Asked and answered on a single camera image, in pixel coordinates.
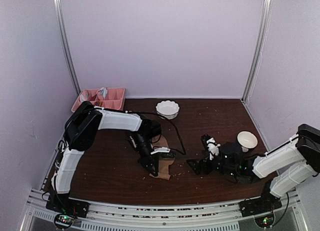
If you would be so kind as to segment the tan ribbed sock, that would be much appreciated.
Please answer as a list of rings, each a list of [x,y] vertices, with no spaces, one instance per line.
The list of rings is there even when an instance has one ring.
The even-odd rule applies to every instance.
[[[156,136],[152,139],[153,146],[169,147],[169,144],[164,136]],[[158,176],[149,174],[150,177],[162,180],[169,180],[171,175],[169,174],[169,168],[174,163],[174,158],[159,158]]]

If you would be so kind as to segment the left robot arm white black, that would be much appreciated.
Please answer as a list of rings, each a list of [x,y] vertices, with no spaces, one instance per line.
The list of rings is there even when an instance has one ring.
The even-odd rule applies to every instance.
[[[161,134],[161,125],[142,113],[101,108],[85,101],[67,120],[58,144],[55,173],[51,179],[56,195],[51,202],[61,213],[72,209],[71,200],[64,195],[70,192],[78,163],[93,145],[99,130],[129,131],[140,155],[140,165],[153,176],[158,176],[159,161],[151,139]]]

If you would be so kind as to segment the cream sock brown trim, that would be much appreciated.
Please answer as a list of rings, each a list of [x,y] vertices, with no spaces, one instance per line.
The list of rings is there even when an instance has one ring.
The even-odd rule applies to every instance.
[[[126,140],[129,142],[129,144],[132,146],[133,149],[136,148],[136,143],[131,136],[127,137]]]

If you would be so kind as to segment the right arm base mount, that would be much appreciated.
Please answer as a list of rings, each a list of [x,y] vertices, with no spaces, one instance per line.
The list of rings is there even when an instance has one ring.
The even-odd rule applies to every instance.
[[[263,229],[273,226],[276,221],[275,210],[281,207],[280,199],[271,197],[246,198],[239,203],[242,217],[253,216],[255,224]]]

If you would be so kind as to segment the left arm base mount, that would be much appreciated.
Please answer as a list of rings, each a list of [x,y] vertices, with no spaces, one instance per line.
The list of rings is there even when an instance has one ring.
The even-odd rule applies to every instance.
[[[90,204],[70,198],[70,192],[58,193],[52,186],[48,189],[49,197],[45,208],[57,214],[54,224],[61,229],[68,229],[78,218],[86,218]]]

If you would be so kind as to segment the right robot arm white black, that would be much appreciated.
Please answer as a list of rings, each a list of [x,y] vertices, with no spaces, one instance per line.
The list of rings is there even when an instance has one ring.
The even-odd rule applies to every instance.
[[[320,172],[320,131],[308,124],[301,124],[288,141],[263,155],[245,156],[258,145],[257,137],[249,131],[239,132],[235,142],[223,145],[208,134],[201,136],[201,142],[207,156],[186,161],[196,175],[216,171],[232,183],[252,184],[288,167],[265,185],[266,193],[256,201],[261,212],[268,211],[276,199]]]

